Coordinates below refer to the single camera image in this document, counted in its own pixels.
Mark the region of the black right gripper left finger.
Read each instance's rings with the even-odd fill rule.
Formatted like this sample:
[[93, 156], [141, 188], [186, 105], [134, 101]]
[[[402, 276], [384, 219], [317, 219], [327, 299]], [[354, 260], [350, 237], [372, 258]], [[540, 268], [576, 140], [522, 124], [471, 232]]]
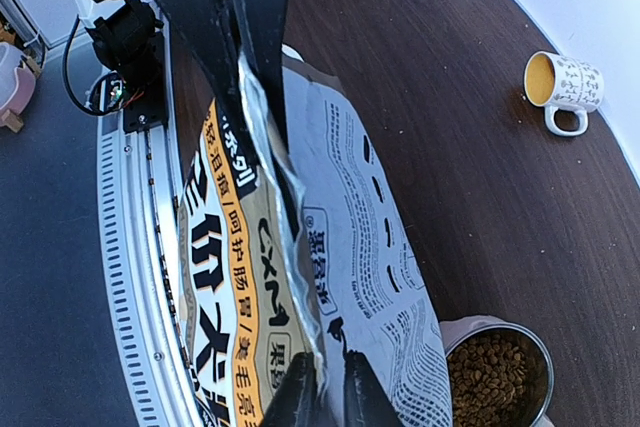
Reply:
[[292, 358], [260, 426], [317, 426], [319, 412], [315, 357], [312, 353], [301, 352]]

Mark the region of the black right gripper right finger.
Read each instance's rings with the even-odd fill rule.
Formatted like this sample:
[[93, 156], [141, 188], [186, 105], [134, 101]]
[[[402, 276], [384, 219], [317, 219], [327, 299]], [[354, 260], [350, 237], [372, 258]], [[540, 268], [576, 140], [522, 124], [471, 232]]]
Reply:
[[399, 426], [400, 420], [367, 357], [349, 350], [345, 360], [344, 425]]

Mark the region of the dog food bag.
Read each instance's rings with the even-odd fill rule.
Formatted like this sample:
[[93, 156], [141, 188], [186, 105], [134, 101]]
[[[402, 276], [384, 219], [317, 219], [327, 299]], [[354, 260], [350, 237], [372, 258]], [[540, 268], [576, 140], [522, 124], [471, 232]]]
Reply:
[[211, 104], [178, 209], [180, 334], [206, 426], [260, 426], [292, 358], [315, 357], [318, 425], [344, 425], [363, 353], [400, 426], [449, 426], [438, 321], [374, 146], [339, 81], [283, 60], [287, 139], [249, 74], [243, 143]]

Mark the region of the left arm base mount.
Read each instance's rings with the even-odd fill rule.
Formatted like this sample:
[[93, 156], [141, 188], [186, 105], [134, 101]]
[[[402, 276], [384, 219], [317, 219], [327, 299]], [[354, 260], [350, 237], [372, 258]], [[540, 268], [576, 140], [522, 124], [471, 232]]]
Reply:
[[123, 0], [109, 17], [98, 17], [85, 31], [94, 54], [107, 69], [84, 101], [78, 99], [69, 78], [69, 55], [76, 31], [74, 20], [63, 51], [62, 80], [72, 103], [92, 117], [123, 115], [126, 133], [141, 132], [168, 122], [164, 80], [164, 24], [149, 2]]

